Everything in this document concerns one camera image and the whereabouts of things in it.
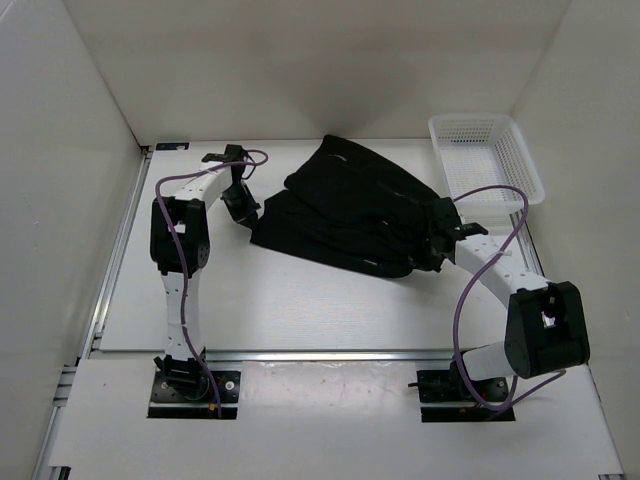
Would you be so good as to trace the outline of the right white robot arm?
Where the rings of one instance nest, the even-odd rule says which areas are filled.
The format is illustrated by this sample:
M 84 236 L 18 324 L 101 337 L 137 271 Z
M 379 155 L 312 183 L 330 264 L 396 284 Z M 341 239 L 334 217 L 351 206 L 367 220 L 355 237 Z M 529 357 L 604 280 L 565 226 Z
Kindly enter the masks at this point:
M 583 303 L 573 283 L 553 283 L 526 269 L 484 227 L 464 224 L 450 198 L 431 200 L 424 210 L 429 256 L 471 274 L 507 310 L 503 341 L 459 354 L 449 375 L 455 396 L 470 400 L 494 377 L 530 379 L 588 362 Z

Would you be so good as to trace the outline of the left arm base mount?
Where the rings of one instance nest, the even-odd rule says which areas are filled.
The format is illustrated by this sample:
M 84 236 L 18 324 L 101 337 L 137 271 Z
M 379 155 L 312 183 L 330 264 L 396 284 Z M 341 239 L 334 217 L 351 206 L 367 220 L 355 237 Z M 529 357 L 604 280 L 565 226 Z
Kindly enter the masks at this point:
M 204 373 L 194 359 L 154 358 L 155 374 L 147 417 L 151 419 L 235 420 L 238 416 L 241 372 Z

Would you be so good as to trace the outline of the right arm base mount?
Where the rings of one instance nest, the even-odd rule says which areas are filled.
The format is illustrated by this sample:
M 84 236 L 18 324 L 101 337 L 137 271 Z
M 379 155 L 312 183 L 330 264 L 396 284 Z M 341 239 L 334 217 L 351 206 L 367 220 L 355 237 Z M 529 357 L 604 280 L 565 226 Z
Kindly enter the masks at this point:
M 458 367 L 451 361 L 447 367 L 428 367 L 416 372 L 407 387 L 416 390 L 422 423 L 514 422 L 512 407 L 503 413 L 484 407 L 469 392 Z

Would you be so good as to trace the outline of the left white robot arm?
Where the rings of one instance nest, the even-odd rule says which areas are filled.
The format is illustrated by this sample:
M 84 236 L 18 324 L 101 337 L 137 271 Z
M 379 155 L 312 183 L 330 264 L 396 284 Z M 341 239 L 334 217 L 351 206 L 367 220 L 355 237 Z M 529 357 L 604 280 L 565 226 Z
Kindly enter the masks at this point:
M 222 153 L 205 155 L 197 171 L 165 176 L 154 185 L 150 256 L 166 295 L 165 355 L 174 361 L 197 362 L 205 356 L 198 292 L 211 253 L 209 209 L 220 201 L 235 223 L 255 228 L 260 205 L 246 184 L 245 171 L 267 160 L 262 151 L 228 144 Z

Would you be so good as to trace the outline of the black shorts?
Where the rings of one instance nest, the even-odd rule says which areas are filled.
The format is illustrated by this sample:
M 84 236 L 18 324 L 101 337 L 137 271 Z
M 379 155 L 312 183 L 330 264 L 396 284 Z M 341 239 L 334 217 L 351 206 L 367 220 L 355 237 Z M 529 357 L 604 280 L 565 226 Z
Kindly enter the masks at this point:
M 327 135 L 266 199 L 252 244 L 379 278 L 439 271 L 426 206 L 437 194 L 380 154 Z

